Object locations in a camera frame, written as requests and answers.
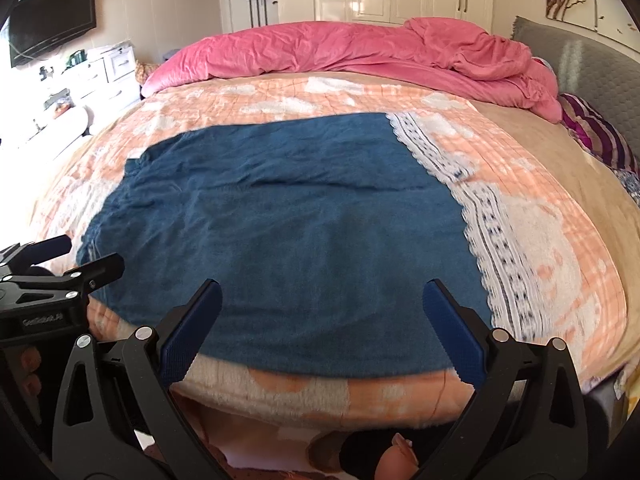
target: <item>metal screw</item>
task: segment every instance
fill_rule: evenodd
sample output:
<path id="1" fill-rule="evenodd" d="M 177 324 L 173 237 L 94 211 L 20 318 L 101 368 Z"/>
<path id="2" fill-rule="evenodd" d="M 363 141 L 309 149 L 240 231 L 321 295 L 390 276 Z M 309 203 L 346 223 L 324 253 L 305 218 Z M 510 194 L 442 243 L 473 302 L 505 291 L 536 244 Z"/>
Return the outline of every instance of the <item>metal screw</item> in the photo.
<path id="1" fill-rule="evenodd" d="M 559 351 L 566 350 L 566 343 L 559 337 L 553 338 L 551 340 L 551 344 L 554 346 L 556 350 L 559 350 Z"/>
<path id="2" fill-rule="evenodd" d="M 492 332 L 492 336 L 494 336 L 494 339 L 500 343 L 506 343 L 509 340 L 509 332 L 501 328 L 496 328 Z"/>
<path id="3" fill-rule="evenodd" d="M 78 345 L 78 347 L 80 348 L 84 348 L 85 346 L 87 346 L 89 343 L 91 342 L 91 336 L 84 334 L 81 335 L 77 340 L 76 340 L 76 344 Z"/>
<path id="4" fill-rule="evenodd" d="M 149 339 L 153 333 L 153 329 L 148 326 L 141 326 L 136 330 L 136 338 L 140 339 L 140 341 L 144 341 L 145 339 Z"/>

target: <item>white lace trim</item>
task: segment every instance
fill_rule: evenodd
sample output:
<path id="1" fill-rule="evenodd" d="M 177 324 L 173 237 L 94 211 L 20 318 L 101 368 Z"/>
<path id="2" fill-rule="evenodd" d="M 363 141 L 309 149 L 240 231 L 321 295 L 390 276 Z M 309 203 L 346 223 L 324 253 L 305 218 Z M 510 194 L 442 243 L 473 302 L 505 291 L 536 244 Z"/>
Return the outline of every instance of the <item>white lace trim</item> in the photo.
<path id="1" fill-rule="evenodd" d="M 542 317 L 543 300 L 536 275 L 517 241 L 498 187 L 465 182 L 474 173 L 471 164 L 465 165 L 441 150 L 413 113 L 387 117 L 398 140 L 430 175 L 449 187 L 462 206 L 465 237 L 478 261 L 493 326 L 509 330 L 520 341 L 543 336 L 550 320 Z"/>
<path id="2" fill-rule="evenodd" d="M 422 131 L 413 113 L 402 112 L 386 116 L 398 140 L 408 147 L 415 160 L 441 183 L 450 186 L 473 174 L 473 168 L 463 166 L 454 156 L 443 152 L 437 143 Z"/>

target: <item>pillow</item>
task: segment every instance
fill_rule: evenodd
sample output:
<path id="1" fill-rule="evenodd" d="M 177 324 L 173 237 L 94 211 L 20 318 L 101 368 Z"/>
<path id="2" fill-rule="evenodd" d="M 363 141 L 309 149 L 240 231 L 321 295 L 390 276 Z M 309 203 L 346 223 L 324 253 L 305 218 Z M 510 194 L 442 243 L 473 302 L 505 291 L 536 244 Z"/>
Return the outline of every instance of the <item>pillow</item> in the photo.
<path id="1" fill-rule="evenodd" d="M 558 100 L 562 105 L 562 124 L 585 151 L 612 170 L 640 175 L 638 162 L 625 137 L 587 101 L 572 94 L 560 94 Z"/>
<path id="2" fill-rule="evenodd" d="M 622 187 L 625 188 L 629 196 L 640 207 L 640 178 L 633 171 L 611 170 L 616 175 Z"/>
<path id="3" fill-rule="evenodd" d="M 146 80 L 160 65 L 157 63 L 140 63 L 136 60 L 136 81 L 143 86 Z"/>
<path id="4" fill-rule="evenodd" d="M 546 59 L 542 59 L 541 57 L 536 57 L 536 56 L 533 56 L 531 59 L 533 61 L 537 61 L 538 63 L 540 63 L 540 65 L 546 66 L 549 70 L 551 70 L 551 73 L 554 75 L 554 77 L 556 77 L 556 71 L 551 66 L 551 63 L 549 63 Z"/>

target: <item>flat screen tv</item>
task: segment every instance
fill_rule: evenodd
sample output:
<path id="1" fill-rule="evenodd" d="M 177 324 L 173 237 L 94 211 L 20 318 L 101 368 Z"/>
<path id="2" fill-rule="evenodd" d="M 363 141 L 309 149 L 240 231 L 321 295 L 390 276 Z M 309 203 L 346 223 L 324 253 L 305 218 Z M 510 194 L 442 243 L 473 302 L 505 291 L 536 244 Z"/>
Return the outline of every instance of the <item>flat screen tv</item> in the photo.
<path id="1" fill-rule="evenodd" d="M 28 63 L 95 25 L 95 0 L 20 0 L 9 17 L 11 66 Z"/>

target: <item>gray upholstered headboard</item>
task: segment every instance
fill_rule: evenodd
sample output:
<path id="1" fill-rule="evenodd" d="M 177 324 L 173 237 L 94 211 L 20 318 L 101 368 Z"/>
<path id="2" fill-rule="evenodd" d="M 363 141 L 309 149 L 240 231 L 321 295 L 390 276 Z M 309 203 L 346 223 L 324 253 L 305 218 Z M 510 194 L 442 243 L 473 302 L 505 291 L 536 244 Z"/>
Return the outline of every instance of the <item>gray upholstered headboard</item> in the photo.
<path id="1" fill-rule="evenodd" d="M 560 92 L 587 100 L 640 155 L 640 63 L 579 34 L 521 17 L 513 39 L 551 63 Z"/>

